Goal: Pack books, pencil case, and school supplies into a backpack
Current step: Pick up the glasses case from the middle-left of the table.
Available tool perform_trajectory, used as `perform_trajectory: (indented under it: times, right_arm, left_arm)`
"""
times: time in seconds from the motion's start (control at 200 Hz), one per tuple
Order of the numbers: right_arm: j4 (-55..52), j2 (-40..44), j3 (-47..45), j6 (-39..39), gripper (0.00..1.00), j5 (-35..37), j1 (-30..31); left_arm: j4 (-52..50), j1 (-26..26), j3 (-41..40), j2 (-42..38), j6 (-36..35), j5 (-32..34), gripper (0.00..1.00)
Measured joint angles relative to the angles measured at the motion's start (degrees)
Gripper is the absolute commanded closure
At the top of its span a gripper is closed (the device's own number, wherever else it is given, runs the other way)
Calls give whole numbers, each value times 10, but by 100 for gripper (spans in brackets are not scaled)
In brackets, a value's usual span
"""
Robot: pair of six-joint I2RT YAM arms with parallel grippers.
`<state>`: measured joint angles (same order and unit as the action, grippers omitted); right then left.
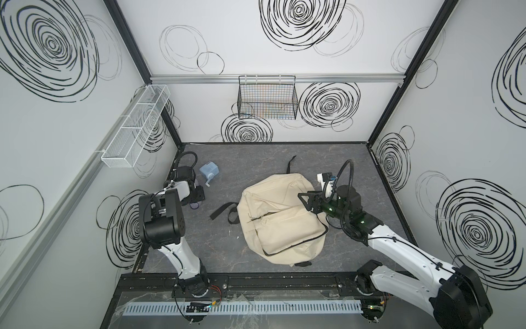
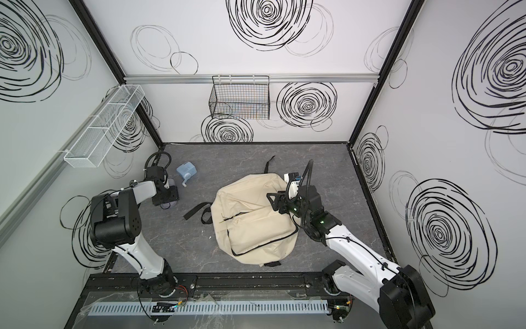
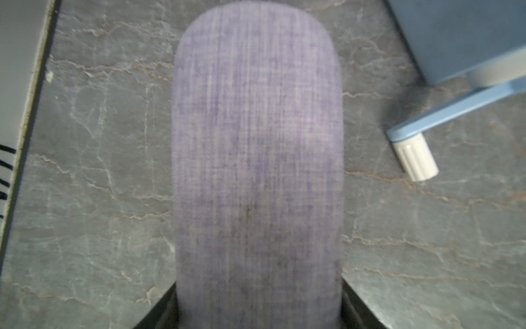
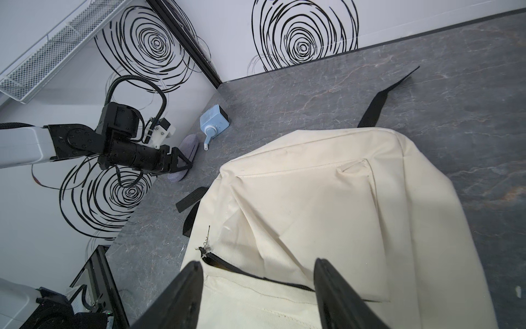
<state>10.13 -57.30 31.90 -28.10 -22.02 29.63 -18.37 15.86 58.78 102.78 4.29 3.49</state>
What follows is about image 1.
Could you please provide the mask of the light blue pencil sharpener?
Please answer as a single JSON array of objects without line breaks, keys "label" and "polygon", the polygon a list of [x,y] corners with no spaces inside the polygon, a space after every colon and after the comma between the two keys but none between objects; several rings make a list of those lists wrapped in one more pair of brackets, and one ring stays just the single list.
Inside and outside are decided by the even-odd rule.
[{"label": "light blue pencil sharpener", "polygon": [[219,174],[219,167],[212,161],[202,165],[199,169],[201,175],[205,178],[205,185],[210,187],[212,180]]}]

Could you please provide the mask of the cream canvas backpack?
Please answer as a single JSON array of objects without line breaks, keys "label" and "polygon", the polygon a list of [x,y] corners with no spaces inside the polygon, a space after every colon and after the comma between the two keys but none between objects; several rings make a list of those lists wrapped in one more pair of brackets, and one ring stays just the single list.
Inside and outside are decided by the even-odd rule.
[{"label": "cream canvas backpack", "polygon": [[227,221],[239,225],[248,248],[275,265],[302,266],[323,251],[329,227],[326,219],[305,209],[300,193],[313,190],[302,174],[291,171],[247,187],[238,202],[217,208],[210,219],[229,211]]}]

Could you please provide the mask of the purple pencil case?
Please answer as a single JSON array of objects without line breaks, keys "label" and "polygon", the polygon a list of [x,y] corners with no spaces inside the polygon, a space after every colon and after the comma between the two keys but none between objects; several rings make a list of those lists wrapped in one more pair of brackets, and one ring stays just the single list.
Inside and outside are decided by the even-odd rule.
[{"label": "purple pencil case", "polygon": [[201,202],[191,202],[188,205],[192,210],[197,210],[201,206]]}]

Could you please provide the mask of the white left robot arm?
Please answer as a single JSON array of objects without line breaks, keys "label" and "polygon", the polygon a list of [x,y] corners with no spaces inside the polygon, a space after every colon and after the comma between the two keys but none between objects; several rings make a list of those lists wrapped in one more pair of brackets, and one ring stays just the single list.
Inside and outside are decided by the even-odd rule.
[{"label": "white left robot arm", "polygon": [[189,166],[178,167],[162,190],[139,198],[139,236],[142,244],[166,256],[175,268],[175,284],[184,293],[203,297],[209,280],[200,258],[185,239],[183,200],[196,191],[195,172]]}]

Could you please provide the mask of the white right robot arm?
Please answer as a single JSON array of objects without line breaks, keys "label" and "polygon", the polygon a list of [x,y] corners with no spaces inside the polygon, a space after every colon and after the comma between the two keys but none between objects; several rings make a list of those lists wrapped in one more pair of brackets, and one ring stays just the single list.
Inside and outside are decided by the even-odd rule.
[{"label": "white right robot arm", "polygon": [[370,260],[356,272],[354,285],[364,296],[396,296],[430,314],[441,328],[483,328],[493,307],[479,275],[456,267],[416,247],[380,219],[367,213],[352,186],[340,186],[330,198],[324,191],[299,193],[307,211],[339,219],[342,231],[389,257],[408,271],[400,274]]}]

